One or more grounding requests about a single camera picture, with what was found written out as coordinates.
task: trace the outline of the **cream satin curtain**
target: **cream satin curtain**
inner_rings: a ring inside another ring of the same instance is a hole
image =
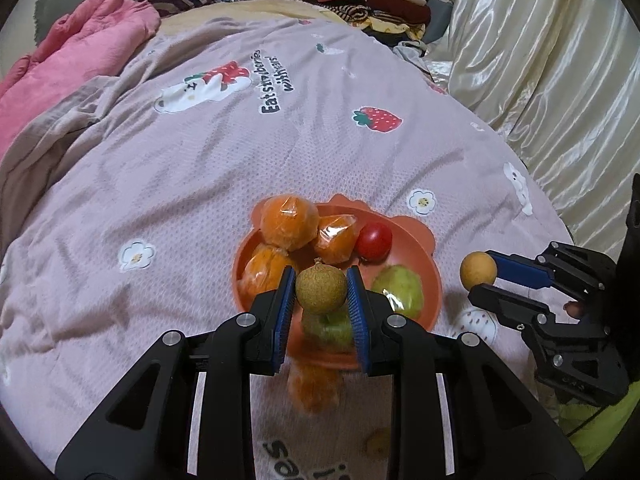
[[[454,0],[434,80],[500,133],[575,237],[618,257],[640,171],[640,33],[620,0]]]

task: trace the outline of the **plastic bowl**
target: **plastic bowl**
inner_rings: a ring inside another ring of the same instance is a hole
[[[251,303],[241,298],[238,291],[238,280],[242,277],[244,267],[251,258],[254,249],[258,244],[264,242],[258,227],[260,226],[262,205],[266,200],[258,202],[252,211],[251,220],[254,230],[242,241],[234,260],[232,270],[234,299],[238,309],[242,312],[247,312],[251,309]],[[420,276],[424,292],[424,307],[416,321],[425,329],[432,330],[442,305],[442,284],[440,283],[440,273],[432,258],[435,239],[430,229],[416,218],[409,216],[389,218],[373,212],[364,202],[354,202],[343,195],[335,195],[329,202],[319,203],[317,206],[320,216],[354,215],[357,218],[356,225],[358,228],[368,222],[382,222],[391,228],[393,243],[391,252],[384,262],[375,265],[363,264],[358,263],[357,256],[354,256],[351,260],[337,267],[344,270],[354,264],[358,264],[366,288],[370,288],[380,270],[389,265],[401,264],[416,272]],[[311,267],[316,257],[310,245],[292,252],[290,256],[299,265],[300,269]],[[302,310],[299,306],[296,306],[287,344],[287,353],[292,358],[338,370],[356,370],[358,368],[354,351],[349,353],[327,352],[306,339],[302,332],[301,317]]]

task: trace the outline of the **bed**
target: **bed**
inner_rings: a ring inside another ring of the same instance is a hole
[[[522,161],[360,31],[299,2],[229,5],[167,20],[118,76],[25,127],[0,164],[0,401],[47,468],[159,334],[235,313],[232,255],[253,204],[284,191],[425,222],[445,293],[434,332],[482,319],[482,338],[537,393],[519,334],[471,307],[458,278],[473,250],[532,257],[570,242]],[[363,108],[395,127],[359,126]],[[412,205],[416,192],[429,208]],[[570,321],[562,294],[525,293]],[[257,477],[273,475],[280,442],[310,476],[343,465],[384,478],[361,447],[389,423],[389,382],[348,374],[338,409],[310,423],[283,400],[286,375],[252,383]]]

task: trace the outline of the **yellow-green cloth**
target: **yellow-green cloth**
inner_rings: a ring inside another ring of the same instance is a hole
[[[615,406],[604,409],[592,421],[569,437],[582,457],[584,467],[587,470],[609,449],[639,401],[640,382],[637,382],[629,387],[629,392],[624,399]],[[570,433],[590,416],[593,416],[598,409],[586,404],[561,404],[559,411],[560,428],[565,433]]]

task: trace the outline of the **pink blanket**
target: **pink blanket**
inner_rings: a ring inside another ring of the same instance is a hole
[[[160,27],[147,2],[85,0],[0,82],[0,158],[34,118],[97,75],[116,75]]]

